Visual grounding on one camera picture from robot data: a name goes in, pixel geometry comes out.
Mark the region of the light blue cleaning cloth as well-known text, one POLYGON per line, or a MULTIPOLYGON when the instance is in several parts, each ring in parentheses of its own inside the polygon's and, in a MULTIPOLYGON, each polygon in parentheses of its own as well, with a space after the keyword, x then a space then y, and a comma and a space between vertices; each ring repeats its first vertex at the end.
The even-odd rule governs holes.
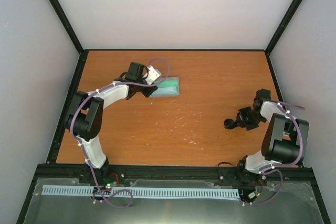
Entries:
POLYGON ((153 98, 177 97, 180 95, 179 86, 159 87, 152 95, 153 98))

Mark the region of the left black frame post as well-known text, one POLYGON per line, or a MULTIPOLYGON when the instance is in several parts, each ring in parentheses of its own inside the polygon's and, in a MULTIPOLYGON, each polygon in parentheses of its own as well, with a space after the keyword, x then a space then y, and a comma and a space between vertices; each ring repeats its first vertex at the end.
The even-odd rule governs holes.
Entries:
POLYGON ((66 13, 64 12, 59 0, 49 0, 52 8, 54 9, 58 19, 60 20, 61 24, 63 25, 66 33, 68 34, 72 44, 74 45, 76 51, 78 52, 78 54, 82 54, 84 49, 72 27, 72 25, 70 24, 70 21, 66 15, 66 13))

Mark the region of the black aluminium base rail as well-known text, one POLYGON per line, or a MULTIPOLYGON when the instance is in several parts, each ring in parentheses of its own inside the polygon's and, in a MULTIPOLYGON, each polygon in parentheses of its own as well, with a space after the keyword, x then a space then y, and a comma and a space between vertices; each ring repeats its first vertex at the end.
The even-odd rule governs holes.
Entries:
MULTIPOLYGON (((191 180, 212 182, 215 185, 233 187, 251 187, 267 185, 267 182, 279 181, 276 172, 270 175, 257 175, 250 172, 240 172, 231 166, 139 166, 139 165, 108 165, 95 170, 99 185, 118 182, 126 185, 136 180, 191 180)), ((94 185, 93 175, 85 164, 39 164, 33 176, 33 181, 39 178, 77 178, 81 183, 94 185)))

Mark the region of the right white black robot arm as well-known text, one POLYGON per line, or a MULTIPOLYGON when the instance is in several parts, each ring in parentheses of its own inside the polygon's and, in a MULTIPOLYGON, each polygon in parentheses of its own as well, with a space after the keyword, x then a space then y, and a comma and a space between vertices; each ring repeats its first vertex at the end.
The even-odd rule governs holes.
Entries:
POLYGON ((285 110, 286 104, 273 101, 271 92, 256 92, 253 106, 238 110, 236 119, 226 120, 225 127, 253 130, 260 122, 268 122, 261 149, 239 160, 236 180, 242 185, 256 182, 265 172, 277 167, 302 166, 309 132, 309 123, 285 110))

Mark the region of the black frame post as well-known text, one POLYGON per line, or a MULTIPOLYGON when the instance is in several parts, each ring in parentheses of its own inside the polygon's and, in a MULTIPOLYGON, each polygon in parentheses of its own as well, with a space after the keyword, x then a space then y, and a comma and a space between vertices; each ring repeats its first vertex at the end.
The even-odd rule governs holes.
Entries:
POLYGON ((82 54, 84 49, 72 27, 72 25, 70 24, 70 21, 66 15, 66 13, 64 12, 59 0, 49 0, 52 8, 54 9, 58 19, 60 20, 61 24, 63 25, 66 33, 68 34, 72 44, 74 45, 76 51, 78 52, 78 54, 82 54))
POLYGON ((269 57, 274 50, 276 44, 278 43, 279 39, 283 35, 284 31, 286 30, 287 26, 289 25, 290 21, 292 20, 294 14, 296 13, 297 9, 299 8, 300 4, 303 0, 292 0, 287 11, 285 12, 281 22, 279 23, 275 33, 273 34, 269 44, 265 49, 265 55, 269 57))

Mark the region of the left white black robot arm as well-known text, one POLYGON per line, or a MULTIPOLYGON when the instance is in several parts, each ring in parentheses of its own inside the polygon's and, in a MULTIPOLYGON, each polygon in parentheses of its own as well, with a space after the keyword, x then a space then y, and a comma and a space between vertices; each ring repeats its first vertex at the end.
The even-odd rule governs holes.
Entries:
POLYGON ((154 82, 160 77, 161 73, 152 65, 132 62, 128 71, 111 84, 91 92, 77 91, 73 95, 65 127, 82 149, 85 163, 92 166, 90 176, 97 183, 104 183, 109 177, 109 170, 104 167, 107 157, 99 140, 104 109, 119 100, 129 100, 138 92, 148 98, 157 90, 154 82))

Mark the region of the black sunglasses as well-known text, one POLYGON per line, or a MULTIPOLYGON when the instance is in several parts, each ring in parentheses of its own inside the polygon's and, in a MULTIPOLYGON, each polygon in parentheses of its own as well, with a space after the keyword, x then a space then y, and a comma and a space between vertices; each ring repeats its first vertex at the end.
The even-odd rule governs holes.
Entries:
POLYGON ((232 130, 240 125, 239 120, 233 120, 233 119, 225 119, 224 121, 224 128, 228 130, 232 130))

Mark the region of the grey glasses case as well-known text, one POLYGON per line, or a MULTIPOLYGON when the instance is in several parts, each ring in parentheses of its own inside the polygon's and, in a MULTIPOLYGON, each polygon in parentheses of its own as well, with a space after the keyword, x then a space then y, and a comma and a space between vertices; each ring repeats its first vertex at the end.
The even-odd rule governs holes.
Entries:
POLYGON ((168 77, 157 88, 150 95, 151 98, 178 97, 180 95, 180 80, 178 77, 168 77))

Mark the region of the right black frame post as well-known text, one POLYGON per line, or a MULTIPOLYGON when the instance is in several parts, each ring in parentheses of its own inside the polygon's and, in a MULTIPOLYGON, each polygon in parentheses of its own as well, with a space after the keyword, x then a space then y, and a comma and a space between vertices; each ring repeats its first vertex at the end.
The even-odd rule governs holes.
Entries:
POLYGON ((292 0, 287 11, 285 12, 281 22, 279 23, 275 33, 273 34, 269 44, 265 49, 265 55, 269 57, 274 50, 276 44, 278 43, 279 39, 283 35, 284 31, 286 30, 287 26, 289 25, 290 21, 292 20, 294 14, 296 13, 297 9, 299 8, 300 4, 303 0, 292 0))

